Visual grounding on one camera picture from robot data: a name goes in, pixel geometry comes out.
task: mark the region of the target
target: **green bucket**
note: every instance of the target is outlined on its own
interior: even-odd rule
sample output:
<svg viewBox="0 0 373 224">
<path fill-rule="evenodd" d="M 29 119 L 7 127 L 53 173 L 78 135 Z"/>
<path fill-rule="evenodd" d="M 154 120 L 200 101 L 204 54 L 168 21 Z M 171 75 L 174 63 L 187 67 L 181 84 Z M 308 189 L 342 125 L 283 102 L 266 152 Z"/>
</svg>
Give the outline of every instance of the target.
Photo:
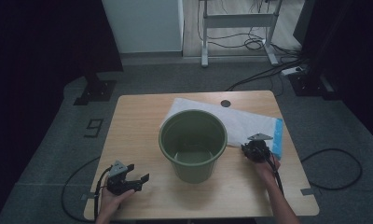
<svg viewBox="0 0 373 224">
<path fill-rule="evenodd" d="M 227 146 L 227 130 L 213 114 L 185 110 L 169 117 L 160 128 L 159 146 L 177 176 L 187 183 L 207 180 Z"/>
</svg>

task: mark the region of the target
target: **human hand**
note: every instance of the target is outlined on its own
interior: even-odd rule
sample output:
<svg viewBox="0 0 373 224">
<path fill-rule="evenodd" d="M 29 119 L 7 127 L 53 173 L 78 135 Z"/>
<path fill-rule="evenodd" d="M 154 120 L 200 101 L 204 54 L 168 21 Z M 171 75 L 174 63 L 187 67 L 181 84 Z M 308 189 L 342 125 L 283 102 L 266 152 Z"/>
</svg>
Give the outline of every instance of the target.
<svg viewBox="0 0 373 224">
<path fill-rule="evenodd" d="M 270 157 L 269 159 L 276 167 L 276 170 L 279 170 L 281 165 L 280 162 L 275 157 Z M 254 167 L 256 168 L 256 172 L 258 173 L 262 181 L 265 183 L 265 185 L 276 183 L 276 177 L 273 173 L 273 169 L 271 168 L 268 162 L 254 162 Z"/>
<path fill-rule="evenodd" d="M 130 189 L 121 195 L 115 195 L 111 193 L 107 187 L 102 188 L 102 200 L 100 205 L 100 212 L 99 216 L 97 216 L 96 223 L 109 223 L 111 220 L 111 216 L 119 208 L 119 205 L 126 200 L 127 198 L 131 197 L 134 194 L 134 189 Z"/>
</svg>

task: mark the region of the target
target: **black curtain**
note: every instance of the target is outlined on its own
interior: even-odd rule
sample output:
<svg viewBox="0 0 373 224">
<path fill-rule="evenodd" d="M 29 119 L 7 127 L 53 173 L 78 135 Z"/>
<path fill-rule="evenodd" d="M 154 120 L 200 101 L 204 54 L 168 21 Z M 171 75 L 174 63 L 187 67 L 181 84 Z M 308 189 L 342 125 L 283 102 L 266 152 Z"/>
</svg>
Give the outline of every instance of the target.
<svg viewBox="0 0 373 224">
<path fill-rule="evenodd" d="M 0 0 L 0 211 L 78 77 L 122 71 L 100 0 Z"/>
</svg>

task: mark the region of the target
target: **wooden table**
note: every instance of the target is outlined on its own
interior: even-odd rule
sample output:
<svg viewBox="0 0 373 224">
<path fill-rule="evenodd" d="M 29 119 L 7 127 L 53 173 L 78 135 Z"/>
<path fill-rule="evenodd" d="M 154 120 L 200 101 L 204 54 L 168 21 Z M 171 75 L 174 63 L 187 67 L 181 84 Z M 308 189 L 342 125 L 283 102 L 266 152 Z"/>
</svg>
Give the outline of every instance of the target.
<svg viewBox="0 0 373 224">
<path fill-rule="evenodd" d="M 128 180 L 150 174 L 143 190 L 136 192 L 116 213 L 114 219 L 269 217 L 269 197 L 253 164 L 235 147 L 227 147 L 218 159 L 212 176 L 201 184 L 188 184 L 174 173 L 159 148 L 159 125 L 177 97 L 220 105 L 274 118 L 282 114 L 271 91 L 231 91 L 174 94 L 124 95 L 117 108 L 104 144 L 103 154 L 91 192 L 102 172 L 120 160 L 135 164 Z M 280 176 L 286 200 L 297 216 L 315 216 L 319 208 L 310 189 L 286 126 L 283 126 L 283 158 Z M 93 200 L 88 200 L 84 216 L 93 219 Z"/>
</svg>

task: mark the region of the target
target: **gray carpet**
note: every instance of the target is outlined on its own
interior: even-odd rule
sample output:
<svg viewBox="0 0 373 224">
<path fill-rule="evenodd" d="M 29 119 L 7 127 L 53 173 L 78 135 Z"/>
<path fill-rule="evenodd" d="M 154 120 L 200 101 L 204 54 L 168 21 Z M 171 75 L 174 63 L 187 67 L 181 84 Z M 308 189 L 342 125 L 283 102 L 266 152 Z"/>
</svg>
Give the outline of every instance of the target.
<svg viewBox="0 0 373 224">
<path fill-rule="evenodd" d="M 224 91 L 231 84 L 270 68 L 269 63 L 198 63 L 126 65 L 123 73 L 99 74 L 102 80 L 116 80 L 109 102 L 73 105 L 85 88 L 79 78 L 64 88 L 64 100 L 46 137 L 15 184 L 0 215 L 0 223 L 79 223 L 62 210 L 62 187 L 70 175 L 86 162 L 101 155 L 116 106 L 124 94 Z M 301 159 L 325 148 L 344 149 L 362 164 L 363 175 L 342 190 L 313 187 L 320 207 L 315 217 L 303 223 L 373 223 L 373 136 L 341 101 L 321 97 L 296 97 L 286 77 L 259 79 L 234 91 L 272 90 Z M 87 129 L 91 119 L 102 119 L 97 138 Z M 86 196 L 98 161 L 93 161 L 68 184 L 64 206 L 74 217 L 83 218 Z M 358 175 L 358 165 L 336 151 L 303 162 L 310 181 L 330 188 L 343 186 Z M 257 223 L 274 223 L 259 217 Z"/>
</svg>

